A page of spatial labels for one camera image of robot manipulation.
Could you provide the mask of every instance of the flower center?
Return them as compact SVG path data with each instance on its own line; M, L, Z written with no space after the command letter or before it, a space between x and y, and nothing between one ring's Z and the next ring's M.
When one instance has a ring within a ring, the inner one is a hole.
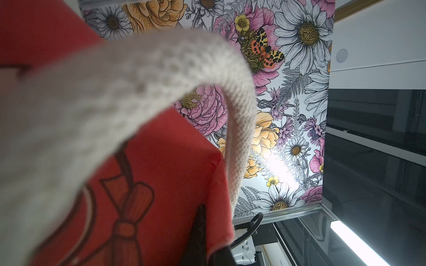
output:
M317 134L315 129L311 129L311 130L309 130L309 132L311 133L311 138L313 138L314 140L317 140L317 139L320 138L320 135Z
M285 203L284 201L279 201L272 206L271 211L282 210L287 207L288 207L287 203Z
M213 0L201 0L200 2L206 9L212 9L214 6Z
M118 21L115 17L110 17L108 19L108 27L110 29L118 29Z
M240 18L238 20L238 26L240 26L241 28L247 27L247 21L245 19Z
M299 153L300 153L300 146L296 146L296 147L291 149L292 155L298 155Z
M190 92L186 94L184 97L182 97L179 102L181 102L181 105L187 109L192 109L197 107L197 102L201 100L201 96L198 95L196 92Z
M312 23L305 22L299 28L299 36L304 44L311 46L317 43L319 34Z

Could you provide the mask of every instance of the white wall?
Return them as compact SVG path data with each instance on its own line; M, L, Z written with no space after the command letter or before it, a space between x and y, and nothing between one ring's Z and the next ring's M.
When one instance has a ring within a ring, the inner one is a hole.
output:
M425 0L384 0L336 22L330 88L424 89L425 10ZM340 49L348 51L343 63Z

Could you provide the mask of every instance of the red bag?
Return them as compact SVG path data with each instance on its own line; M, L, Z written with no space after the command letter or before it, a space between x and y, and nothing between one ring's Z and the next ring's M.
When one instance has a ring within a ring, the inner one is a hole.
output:
M5 67L36 69L101 42L60 0L6 1L0 23ZM233 239L223 156L170 108L106 160L31 265L177 264L201 203L209 257Z

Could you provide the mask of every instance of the black cable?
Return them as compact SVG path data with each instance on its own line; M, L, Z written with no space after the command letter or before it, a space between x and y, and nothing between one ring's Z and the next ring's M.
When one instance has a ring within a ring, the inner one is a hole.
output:
M232 242L231 249L235 248L236 246L241 245L244 241L246 241L254 233L254 231L256 231L258 229L258 227L260 226L260 223L262 222L262 220L263 220L263 213L259 212L250 221L250 222L254 222L255 221L254 225L250 229L248 229L247 232L244 235L242 235L241 237L235 239L234 242Z

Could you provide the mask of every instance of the rope handle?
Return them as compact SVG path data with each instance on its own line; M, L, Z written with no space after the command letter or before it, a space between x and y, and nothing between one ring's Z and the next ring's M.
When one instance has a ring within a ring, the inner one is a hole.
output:
M220 36L179 29L106 43L41 70L10 91L0 105L0 257L5 265L25 263L122 140L201 84L219 85L225 95L233 211L256 101L245 59Z

